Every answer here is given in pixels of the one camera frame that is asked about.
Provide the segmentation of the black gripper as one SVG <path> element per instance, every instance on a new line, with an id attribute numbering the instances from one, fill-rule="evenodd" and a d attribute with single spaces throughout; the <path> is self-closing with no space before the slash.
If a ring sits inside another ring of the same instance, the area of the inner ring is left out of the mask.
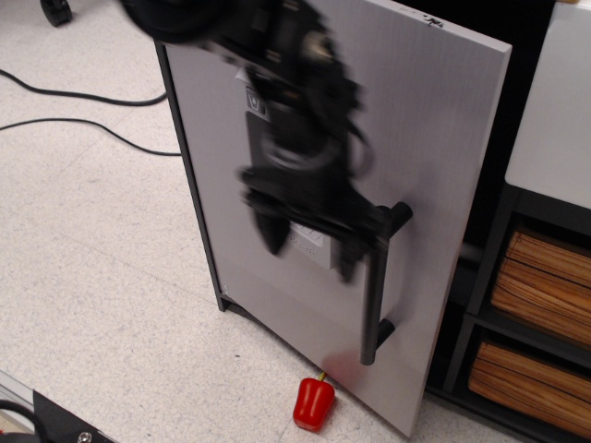
<path id="1" fill-rule="evenodd" d="M 355 190 L 347 161 L 333 147 L 299 156 L 274 144 L 265 153 L 271 167 L 250 166 L 239 177 L 268 251 L 279 255 L 290 223 L 302 224 L 340 243 L 339 272 L 343 282 L 350 282 L 376 241 L 383 223 L 379 208 Z"/>

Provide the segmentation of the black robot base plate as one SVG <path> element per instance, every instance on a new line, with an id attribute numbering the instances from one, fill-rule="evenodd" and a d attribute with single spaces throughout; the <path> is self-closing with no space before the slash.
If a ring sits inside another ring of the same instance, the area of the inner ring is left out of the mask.
<path id="1" fill-rule="evenodd" d="M 32 403 L 1 400 L 1 414 L 8 421 L 24 421 L 27 429 L 1 427 L 2 442 L 115 442 L 103 431 L 85 422 L 41 393 L 32 392 Z"/>

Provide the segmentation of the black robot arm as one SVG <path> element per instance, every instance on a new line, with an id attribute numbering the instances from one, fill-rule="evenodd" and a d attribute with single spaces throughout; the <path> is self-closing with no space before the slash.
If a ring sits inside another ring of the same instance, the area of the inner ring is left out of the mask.
<path id="1" fill-rule="evenodd" d="M 351 281 L 376 244 L 384 216 L 353 187 L 350 120 L 358 86 L 321 14 L 304 1 L 126 1 L 154 40 L 195 44 L 245 70 L 263 100 L 262 162 L 244 169 L 245 199 L 268 250 L 279 254 L 294 223 L 332 237 Z"/>

